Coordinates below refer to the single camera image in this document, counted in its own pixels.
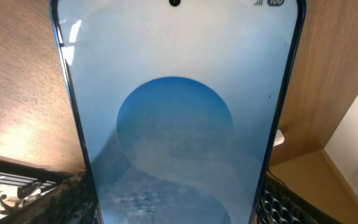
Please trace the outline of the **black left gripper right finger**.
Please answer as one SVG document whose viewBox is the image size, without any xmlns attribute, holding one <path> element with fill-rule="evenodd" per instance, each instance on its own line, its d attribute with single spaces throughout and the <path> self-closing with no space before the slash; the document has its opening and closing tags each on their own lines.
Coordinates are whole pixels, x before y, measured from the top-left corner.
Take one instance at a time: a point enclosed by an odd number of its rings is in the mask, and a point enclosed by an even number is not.
<svg viewBox="0 0 358 224">
<path fill-rule="evenodd" d="M 270 176 L 256 209 L 256 224 L 341 224 Z"/>
</svg>

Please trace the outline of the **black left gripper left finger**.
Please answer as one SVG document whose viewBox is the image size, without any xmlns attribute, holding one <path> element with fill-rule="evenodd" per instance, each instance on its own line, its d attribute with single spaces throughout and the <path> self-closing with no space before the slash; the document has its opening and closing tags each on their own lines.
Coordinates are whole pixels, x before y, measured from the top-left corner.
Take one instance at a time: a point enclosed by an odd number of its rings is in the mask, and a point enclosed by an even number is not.
<svg viewBox="0 0 358 224">
<path fill-rule="evenodd" d="M 96 194 L 86 172 L 64 180 L 51 192 L 0 219 L 0 224 L 93 224 Z"/>
</svg>

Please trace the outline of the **blue Samsung smartphone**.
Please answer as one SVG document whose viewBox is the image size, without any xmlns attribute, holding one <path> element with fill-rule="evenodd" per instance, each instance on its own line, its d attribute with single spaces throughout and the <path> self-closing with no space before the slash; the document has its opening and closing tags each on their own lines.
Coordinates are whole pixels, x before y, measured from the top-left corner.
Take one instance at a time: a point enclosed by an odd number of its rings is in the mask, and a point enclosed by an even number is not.
<svg viewBox="0 0 358 224">
<path fill-rule="evenodd" d="M 101 223 L 252 223 L 302 0 L 50 3 Z"/>
</svg>

